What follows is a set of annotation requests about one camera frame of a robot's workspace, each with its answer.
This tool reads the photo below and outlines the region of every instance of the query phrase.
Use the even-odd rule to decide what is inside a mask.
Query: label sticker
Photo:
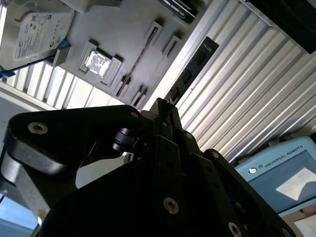
[[[21,23],[14,49],[14,59],[20,60],[54,50],[66,37],[72,13],[31,13]]]

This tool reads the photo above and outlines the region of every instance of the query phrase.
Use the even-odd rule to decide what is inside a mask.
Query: cable
[[[4,195],[2,195],[2,197],[0,198],[0,205],[1,205],[1,203],[2,203],[2,201],[3,201],[3,199],[4,199]]]

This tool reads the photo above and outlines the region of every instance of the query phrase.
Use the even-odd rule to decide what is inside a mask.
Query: screw head
[[[228,228],[229,228],[230,232],[233,234],[233,236],[242,237],[241,231],[235,223],[233,223],[233,222],[228,223]]]
[[[291,234],[287,231],[286,228],[282,228],[282,231],[287,237],[292,237]]]
[[[131,114],[133,117],[138,118],[138,114],[137,114],[137,113],[131,112],[130,114]]]
[[[170,214],[173,214],[173,215],[178,214],[178,212],[179,212],[179,206],[178,206],[178,203],[177,203],[173,198],[166,197],[166,198],[163,200],[163,205],[164,205],[164,208],[165,208]]]
[[[188,132],[186,132],[186,137],[189,138],[189,139],[192,139],[192,135],[189,134]]]
[[[214,158],[216,158],[216,159],[219,158],[219,155],[218,155],[216,152],[212,152],[212,156],[213,156]]]
[[[37,135],[43,135],[48,132],[48,128],[45,124],[40,122],[32,122],[28,125],[28,130]]]

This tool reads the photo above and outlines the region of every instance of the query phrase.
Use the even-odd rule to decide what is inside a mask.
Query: corrugated metal wall
[[[316,131],[316,53],[271,30],[238,0],[213,1],[207,36],[220,44],[178,103],[202,150],[228,160],[272,139]]]
[[[67,73],[41,62],[2,79],[0,89],[44,110],[121,105],[119,100]]]

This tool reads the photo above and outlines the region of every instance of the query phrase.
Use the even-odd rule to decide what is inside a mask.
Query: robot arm
[[[77,170],[129,162],[77,189]],[[176,107],[111,106],[20,114],[8,125],[1,190],[41,221],[40,237],[136,234],[295,237],[216,150],[204,153]]]

